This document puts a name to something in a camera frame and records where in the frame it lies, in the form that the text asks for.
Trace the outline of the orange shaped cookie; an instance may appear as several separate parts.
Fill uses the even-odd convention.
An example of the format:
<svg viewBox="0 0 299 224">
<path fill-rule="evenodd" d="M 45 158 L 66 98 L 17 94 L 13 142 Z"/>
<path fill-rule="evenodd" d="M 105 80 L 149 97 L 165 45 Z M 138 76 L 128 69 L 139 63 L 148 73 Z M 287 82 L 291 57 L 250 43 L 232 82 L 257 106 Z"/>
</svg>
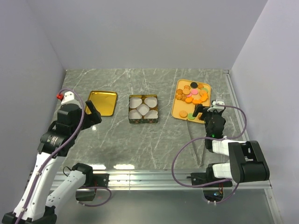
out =
<svg viewBox="0 0 299 224">
<path fill-rule="evenodd" d="M 187 98 L 185 99 L 185 102 L 186 102 L 187 104 L 192 103 L 192 101 L 193 101 L 193 97 L 187 97 Z"/>
</svg>

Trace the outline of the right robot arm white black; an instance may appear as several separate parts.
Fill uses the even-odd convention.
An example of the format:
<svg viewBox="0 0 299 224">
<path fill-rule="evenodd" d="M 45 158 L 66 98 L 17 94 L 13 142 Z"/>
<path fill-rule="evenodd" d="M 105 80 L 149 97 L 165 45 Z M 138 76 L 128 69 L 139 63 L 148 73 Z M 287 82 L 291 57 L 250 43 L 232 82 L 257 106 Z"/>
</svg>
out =
<svg viewBox="0 0 299 224">
<path fill-rule="evenodd" d="M 226 108 L 222 102 L 215 101 L 210 107 L 196 105 L 193 112 L 194 117 L 201 113 L 199 119 L 204 121 L 205 148 L 211 153 L 229 157 L 227 163 L 208 165 L 207 184 L 217 186 L 224 179 L 236 183 L 269 180 L 270 170 L 257 141 L 236 141 L 223 135 L 226 120 L 222 114 Z"/>
</svg>

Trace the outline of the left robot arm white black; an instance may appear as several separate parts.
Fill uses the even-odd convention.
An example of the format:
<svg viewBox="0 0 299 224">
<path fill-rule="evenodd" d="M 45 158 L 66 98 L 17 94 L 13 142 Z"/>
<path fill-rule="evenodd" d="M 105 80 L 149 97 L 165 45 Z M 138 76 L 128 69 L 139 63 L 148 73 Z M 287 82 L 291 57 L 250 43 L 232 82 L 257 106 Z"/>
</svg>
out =
<svg viewBox="0 0 299 224">
<path fill-rule="evenodd" d="M 86 114 L 76 100 L 62 102 L 57 119 L 41 137 L 35 168 L 25 192 L 16 208 L 4 215 L 2 223 L 54 224 L 59 210 L 77 189 L 95 186 L 93 168 L 77 163 L 66 180 L 50 192 L 56 173 L 78 133 L 101 122 L 94 104 L 88 100 L 86 105 L 90 114 Z"/>
</svg>

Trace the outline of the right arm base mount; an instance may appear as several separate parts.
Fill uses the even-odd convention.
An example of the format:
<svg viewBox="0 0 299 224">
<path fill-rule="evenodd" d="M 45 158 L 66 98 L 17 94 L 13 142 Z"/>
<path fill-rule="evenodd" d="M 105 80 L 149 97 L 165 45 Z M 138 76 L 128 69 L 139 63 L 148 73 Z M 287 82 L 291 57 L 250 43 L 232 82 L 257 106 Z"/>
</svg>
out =
<svg viewBox="0 0 299 224">
<path fill-rule="evenodd" d="M 191 179 L 192 185 L 202 185 L 210 182 L 224 180 L 225 178 L 216 178 L 213 174 L 206 173 L 191 173 L 187 178 Z M 207 187 L 232 187 L 232 181 L 215 183 L 208 185 Z"/>
</svg>

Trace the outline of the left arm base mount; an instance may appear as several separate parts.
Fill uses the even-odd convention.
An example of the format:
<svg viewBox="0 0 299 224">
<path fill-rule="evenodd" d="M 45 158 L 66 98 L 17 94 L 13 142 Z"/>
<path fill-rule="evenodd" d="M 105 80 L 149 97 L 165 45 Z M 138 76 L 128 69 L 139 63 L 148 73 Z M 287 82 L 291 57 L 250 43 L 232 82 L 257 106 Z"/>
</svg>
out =
<svg viewBox="0 0 299 224">
<path fill-rule="evenodd" d="M 80 204 L 85 205 L 84 202 L 91 202 L 98 190 L 107 190 L 110 194 L 109 199 L 112 196 L 111 191 L 108 189 L 109 174 L 95 174 L 93 168 L 83 163 L 77 163 L 71 171 L 78 171 L 80 175 L 83 175 L 83 184 L 79 186 L 79 192 L 76 192 L 76 200 Z"/>
</svg>

